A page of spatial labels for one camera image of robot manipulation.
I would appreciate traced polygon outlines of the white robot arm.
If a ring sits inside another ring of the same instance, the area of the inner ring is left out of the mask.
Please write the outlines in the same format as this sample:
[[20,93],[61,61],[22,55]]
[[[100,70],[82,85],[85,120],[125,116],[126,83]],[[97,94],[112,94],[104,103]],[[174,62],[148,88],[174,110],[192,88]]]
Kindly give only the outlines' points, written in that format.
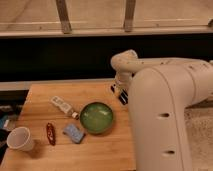
[[127,98],[136,171],[193,171],[187,107],[213,93],[213,64],[190,58],[111,58],[117,93]]

